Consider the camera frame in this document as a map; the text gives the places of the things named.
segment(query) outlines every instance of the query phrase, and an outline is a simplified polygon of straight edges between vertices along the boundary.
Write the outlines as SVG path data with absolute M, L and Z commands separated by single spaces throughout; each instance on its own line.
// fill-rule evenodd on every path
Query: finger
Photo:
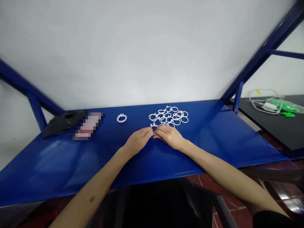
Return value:
M 146 130 L 146 129 L 151 129 L 150 127 L 146 127 L 146 128 L 141 128 L 141 129 L 139 129 L 137 132 L 140 134 L 140 133 L 142 133 L 144 130 Z
M 153 138 L 159 138 L 160 140 L 162 140 L 163 142 L 166 143 L 166 141 L 162 137 L 160 137 L 159 135 L 154 135 Z
M 159 135 L 160 137 L 162 137 L 165 140 L 167 138 L 167 134 L 165 132 L 161 131 L 161 130 L 154 131 L 154 134 Z
M 146 133 L 149 131 L 153 132 L 152 128 L 147 127 L 142 132 L 140 132 L 139 135 L 144 137 L 146 135 Z
M 161 131 L 163 131 L 165 133 L 168 133 L 170 131 L 170 126 L 167 126 L 167 125 L 159 126 L 157 128 L 157 130 L 161 130 Z
M 145 142 L 147 143 L 147 141 L 149 140 L 149 138 L 151 138 L 153 136 L 153 131 L 148 131 L 145 136 L 143 137 L 143 139 L 145 140 Z

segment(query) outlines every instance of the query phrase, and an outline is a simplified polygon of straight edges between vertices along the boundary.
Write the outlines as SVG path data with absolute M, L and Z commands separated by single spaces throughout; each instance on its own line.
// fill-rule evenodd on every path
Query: pile of plastic rings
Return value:
M 150 128 L 158 128 L 162 125 L 168 125 L 175 128 L 175 126 L 178 126 L 181 123 L 187 123 L 189 121 L 188 112 L 178 110 L 177 107 L 171 106 L 158 110 L 157 114 L 150 114 L 149 120 L 153 122 L 153 124 L 150 124 Z

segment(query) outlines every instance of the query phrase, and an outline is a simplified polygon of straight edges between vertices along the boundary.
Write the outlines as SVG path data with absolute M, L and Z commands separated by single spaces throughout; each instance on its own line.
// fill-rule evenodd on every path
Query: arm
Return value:
M 161 126 L 154 132 L 172 148 L 195 161 L 208 175 L 232 195 L 243 200 L 252 215 L 269 210 L 288 216 L 275 200 L 255 181 L 222 159 L 184 139 L 173 127 Z
M 50 228 L 83 228 L 98 209 L 116 176 L 137 154 L 153 135 L 151 128 L 143 128 L 134 132 L 126 144 L 120 148 L 109 162 L 76 194 Z

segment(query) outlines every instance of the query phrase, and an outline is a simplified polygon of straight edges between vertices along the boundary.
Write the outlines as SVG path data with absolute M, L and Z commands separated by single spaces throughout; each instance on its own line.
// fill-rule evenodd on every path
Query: left hand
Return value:
M 127 140 L 126 144 L 121 148 L 123 153 L 133 157 L 137 154 L 153 136 L 153 130 L 149 127 L 135 131 Z

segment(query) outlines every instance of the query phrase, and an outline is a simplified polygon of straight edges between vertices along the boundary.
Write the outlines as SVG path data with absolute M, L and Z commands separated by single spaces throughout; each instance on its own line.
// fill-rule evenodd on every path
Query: forearm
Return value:
M 130 159 L 119 149 L 110 161 L 75 195 L 50 228 L 83 228 L 101 204 L 111 184 Z
M 286 215 L 261 186 L 232 165 L 189 141 L 186 141 L 181 152 L 201 166 L 211 178 L 231 194 L 248 202 L 252 214 L 260 210 L 271 210 Z

